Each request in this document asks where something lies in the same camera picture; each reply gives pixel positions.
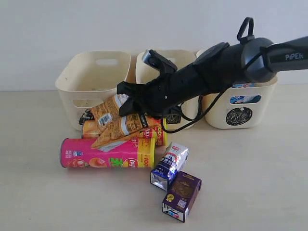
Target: white wall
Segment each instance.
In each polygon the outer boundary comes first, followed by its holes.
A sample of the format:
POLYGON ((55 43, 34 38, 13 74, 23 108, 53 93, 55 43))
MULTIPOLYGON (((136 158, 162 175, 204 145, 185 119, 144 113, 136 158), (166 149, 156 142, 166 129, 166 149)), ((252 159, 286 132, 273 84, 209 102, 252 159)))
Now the white wall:
MULTIPOLYGON (((307 7, 306 0, 1 0, 0 90, 55 89, 82 51, 234 43, 246 16, 254 17, 257 37, 306 36, 307 7)), ((307 73, 282 73, 279 82, 308 83, 307 73)))

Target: plastic basket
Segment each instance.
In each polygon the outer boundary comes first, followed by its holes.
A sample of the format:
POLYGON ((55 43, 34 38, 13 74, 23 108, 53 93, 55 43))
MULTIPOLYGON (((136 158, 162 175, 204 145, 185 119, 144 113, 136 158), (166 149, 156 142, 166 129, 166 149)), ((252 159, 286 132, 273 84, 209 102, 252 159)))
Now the plastic basket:
POLYGON ((87 108, 116 94, 117 84, 127 79, 130 60, 130 54, 121 51, 90 51, 69 62, 55 85, 75 129, 82 129, 79 119, 87 108))
MULTIPOLYGON (((205 120, 211 126, 220 129, 251 128, 258 125, 262 120, 276 84, 277 76, 267 83, 257 83, 254 87, 229 88, 207 113, 205 120), (255 96, 257 101, 255 103, 231 103, 231 99, 241 96, 255 96)), ((206 95, 203 100, 203 109, 206 109, 217 95, 206 95)))
MULTIPOLYGON (((191 51, 185 50, 156 50, 159 54, 166 57, 170 61, 172 61, 178 69, 181 69, 188 64, 192 63, 196 56, 191 51)), ((158 77, 159 71, 154 68, 146 65, 142 61, 143 52, 137 56, 136 61, 136 83, 147 83, 158 77)), ((195 118, 198 112, 198 97, 193 98, 191 100, 186 101, 183 106, 183 113, 189 118, 195 118)), ((177 124, 168 124, 167 128, 170 130, 177 129, 189 121, 181 118, 180 123, 177 124)))

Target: white table surface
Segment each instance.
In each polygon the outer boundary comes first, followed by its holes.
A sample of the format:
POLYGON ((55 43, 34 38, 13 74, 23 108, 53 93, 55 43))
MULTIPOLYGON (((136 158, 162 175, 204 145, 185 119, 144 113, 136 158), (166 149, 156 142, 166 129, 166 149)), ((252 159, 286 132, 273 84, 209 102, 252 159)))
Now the white table surface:
POLYGON ((169 136, 190 147, 203 180, 185 223, 161 212, 149 169, 65 169, 79 138, 56 91, 0 93, 0 230, 308 229, 308 85, 277 86, 262 124, 218 130, 204 120, 169 136))

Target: robotic arm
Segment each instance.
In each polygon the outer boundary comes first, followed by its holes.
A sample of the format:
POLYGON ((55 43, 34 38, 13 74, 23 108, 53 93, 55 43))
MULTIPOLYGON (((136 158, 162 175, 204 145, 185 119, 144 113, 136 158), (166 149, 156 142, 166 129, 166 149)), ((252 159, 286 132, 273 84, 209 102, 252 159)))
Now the robotic arm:
POLYGON ((270 81, 279 71, 308 69, 308 37, 285 43, 266 38, 255 38, 254 21, 245 18, 237 35, 238 44, 219 43, 202 53, 193 63, 181 70, 153 50, 145 52, 142 60, 159 70, 159 76, 146 84, 121 82, 118 94, 127 94, 128 100, 121 106, 120 116, 146 113, 163 118, 177 112, 191 122, 167 133, 175 133, 200 120, 212 108, 219 97, 236 83, 262 83, 270 81), (248 26, 248 34, 243 33, 248 26), (219 93, 203 113, 199 105, 196 118, 183 115, 179 104, 196 96, 219 93))

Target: purple box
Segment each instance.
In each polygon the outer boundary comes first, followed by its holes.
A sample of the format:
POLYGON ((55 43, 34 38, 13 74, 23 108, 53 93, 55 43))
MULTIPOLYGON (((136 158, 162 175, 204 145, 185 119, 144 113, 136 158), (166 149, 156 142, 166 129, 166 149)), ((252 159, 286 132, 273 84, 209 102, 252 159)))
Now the purple box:
POLYGON ((162 202, 162 212, 185 222, 200 191, 201 180, 180 171, 162 202))

